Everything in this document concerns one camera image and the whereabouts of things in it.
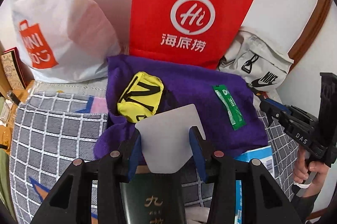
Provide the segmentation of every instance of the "gloved hand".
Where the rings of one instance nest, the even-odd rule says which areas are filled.
[[[297,183],[302,183],[304,180],[308,179],[308,166],[305,164],[305,149],[299,146],[297,152],[297,160],[294,165],[294,181]],[[303,197],[309,197],[318,194],[325,182],[326,175],[328,174],[329,167],[320,161],[312,161],[309,164],[309,170],[311,172],[317,172],[311,185],[305,191]]]

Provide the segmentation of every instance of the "barcode label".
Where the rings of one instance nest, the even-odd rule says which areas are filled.
[[[273,168],[273,160],[267,160],[266,162],[266,168],[269,171],[269,173],[273,174],[274,173],[274,168]]]

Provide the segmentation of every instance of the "white plastic card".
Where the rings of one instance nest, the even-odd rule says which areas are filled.
[[[142,152],[152,173],[175,173],[191,158],[189,129],[192,126],[197,126],[206,139],[194,104],[136,123],[142,137]]]

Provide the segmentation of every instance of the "black buckle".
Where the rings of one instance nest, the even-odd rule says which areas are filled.
[[[241,70],[245,71],[246,73],[250,74],[252,72],[252,66],[253,66],[253,63],[255,63],[257,60],[258,60],[259,56],[254,54],[254,56],[246,61],[243,66],[241,67]]]

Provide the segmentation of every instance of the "haidilao logo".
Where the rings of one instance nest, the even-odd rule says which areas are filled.
[[[171,9],[171,22],[186,35],[198,35],[210,29],[215,9],[210,0],[178,0]]]

